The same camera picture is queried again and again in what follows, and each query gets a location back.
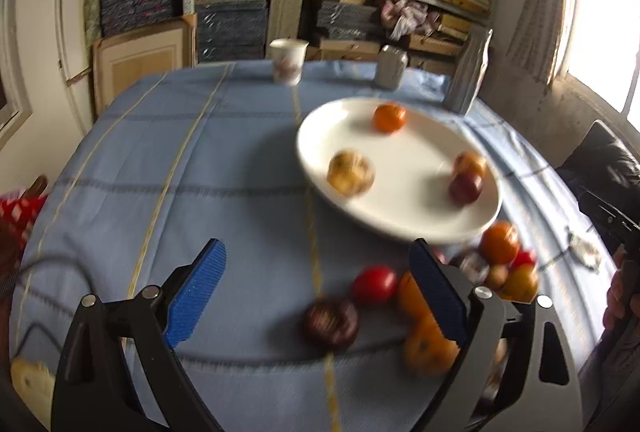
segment white cup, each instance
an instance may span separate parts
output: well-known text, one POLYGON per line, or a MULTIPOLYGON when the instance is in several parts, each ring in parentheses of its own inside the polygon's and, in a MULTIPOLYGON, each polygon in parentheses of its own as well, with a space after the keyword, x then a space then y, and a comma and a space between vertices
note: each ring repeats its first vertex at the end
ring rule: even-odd
POLYGON ((274 82, 289 86, 300 83, 308 45, 306 40, 297 38, 277 38, 270 43, 274 82))

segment striped curtain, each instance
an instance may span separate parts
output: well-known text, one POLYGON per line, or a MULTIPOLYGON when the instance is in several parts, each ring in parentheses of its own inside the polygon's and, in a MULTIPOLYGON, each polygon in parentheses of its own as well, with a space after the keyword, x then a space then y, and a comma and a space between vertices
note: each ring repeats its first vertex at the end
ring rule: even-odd
POLYGON ((525 0, 507 57, 548 85, 554 78, 566 0, 525 0))

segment finger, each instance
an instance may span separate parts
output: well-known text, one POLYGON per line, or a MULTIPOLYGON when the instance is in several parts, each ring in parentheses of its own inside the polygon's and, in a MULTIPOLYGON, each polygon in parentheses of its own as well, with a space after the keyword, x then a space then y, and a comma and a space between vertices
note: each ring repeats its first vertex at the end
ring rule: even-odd
POLYGON ((607 306, 615 318, 622 318, 625 316, 625 307, 622 305, 622 302, 613 296, 612 288, 609 288, 607 291, 607 306))
POLYGON ((624 245, 620 245, 616 252, 613 254, 613 262, 616 263, 616 266, 618 266, 619 268, 621 268, 622 266, 622 259, 624 259, 625 255, 626 252, 624 245))
POLYGON ((629 301, 629 307, 633 311, 634 315, 640 318, 640 295, 633 295, 629 301))
POLYGON ((605 310, 604 315, 602 316, 602 325, 604 326, 604 329, 613 329, 613 326, 616 325, 616 318, 608 308, 605 310))
POLYGON ((622 282, 622 274, 620 270, 613 274, 613 278, 611 279, 611 289, 613 290, 613 296, 616 300, 620 300, 625 290, 625 285, 622 282))

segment white plate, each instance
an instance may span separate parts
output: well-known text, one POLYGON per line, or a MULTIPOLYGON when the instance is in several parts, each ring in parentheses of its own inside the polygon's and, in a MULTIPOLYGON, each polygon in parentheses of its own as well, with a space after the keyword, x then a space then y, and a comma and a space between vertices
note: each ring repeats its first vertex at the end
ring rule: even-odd
POLYGON ((481 234, 502 202, 493 170, 482 194, 464 208, 449 199, 453 161, 476 151, 462 135, 423 113, 407 109, 406 125, 391 135, 371 123, 380 99, 351 98, 312 111, 298 131, 298 158, 307 177, 336 207, 399 239, 423 237, 431 244, 458 243, 481 234), (371 189, 346 199, 326 181, 329 162, 343 149, 366 156, 376 170, 371 189))

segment table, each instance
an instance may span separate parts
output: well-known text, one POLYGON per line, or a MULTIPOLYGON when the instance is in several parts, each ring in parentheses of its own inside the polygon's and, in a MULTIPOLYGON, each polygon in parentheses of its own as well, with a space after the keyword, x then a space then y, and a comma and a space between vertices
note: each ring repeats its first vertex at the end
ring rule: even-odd
MULTIPOLYGON (((481 101, 462 119, 438 107, 448 79, 407 70, 396 92, 372 88, 373 64, 305 65, 290 88, 271 83, 271 62, 238 62, 148 76, 97 120, 53 186, 25 264, 51 253, 81 261, 103 301, 162 284, 210 237, 227 249, 226 272, 190 340, 177 354, 229 431, 409 430, 439 378, 414 378, 401 361, 408 323, 392 307, 364 311, 354 346, 318 357, 298 336, 302 310, 344 295, 362 268, 407 266, 407 244, 377 235, 320 199, 294 152, 306 113, 338 98, 395 99, 460 131, 493 162, 500 219, 538 253, 542 283, 582 365, 602 331, 614 271, 599 273, 568 249, 567 229, 590 222, 546 161, 481 101)), ((450 257, 460 245, 445 247, 450 257)), ((79 299, 88 288, 66 266, 36 268, 18 287, 15 351, 55 371, 79 299)), ((162 422, 131 344, 127 362, 149 417, 162 422)))

